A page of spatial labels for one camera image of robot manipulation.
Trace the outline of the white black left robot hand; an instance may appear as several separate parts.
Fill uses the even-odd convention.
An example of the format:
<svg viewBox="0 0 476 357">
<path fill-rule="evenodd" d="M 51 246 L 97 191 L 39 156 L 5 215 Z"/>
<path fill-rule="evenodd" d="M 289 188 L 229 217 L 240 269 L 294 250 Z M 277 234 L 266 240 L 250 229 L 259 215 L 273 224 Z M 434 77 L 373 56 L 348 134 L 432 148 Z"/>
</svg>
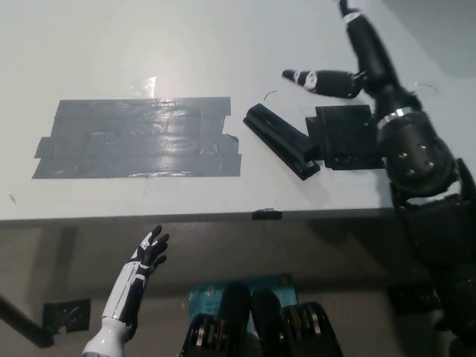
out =
<svg viewBox="0 0 476 357">
<path fill-rule="evenodd" d="M 126 325 L 136 322 L 148 280 L 167 256 L 169 234 L 162 226 L 151 230 L 134 250 L 115 281 L 103 310 L 103 318 L 113 318 Z"/>
</svg>

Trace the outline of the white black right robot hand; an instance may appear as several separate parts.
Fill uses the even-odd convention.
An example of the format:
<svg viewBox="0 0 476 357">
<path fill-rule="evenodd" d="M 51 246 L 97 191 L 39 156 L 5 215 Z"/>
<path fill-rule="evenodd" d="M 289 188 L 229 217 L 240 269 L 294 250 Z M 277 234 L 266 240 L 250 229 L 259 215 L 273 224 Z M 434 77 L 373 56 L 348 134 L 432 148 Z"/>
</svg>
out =
<svg viewBox="0 0 476 357">
<path fill-rule="evenodd" d="M 306 91 L 350 100 L 364 91 L 375 101 L 379 127 L 407 116 L 427 115 L 417 96 L 405 89 L 393 62 L 369 19 L 350 1 L 336 2 L 358 62 L 356 73 L 336 70 L 286 69 L 282 77 Z"/>
</svg>

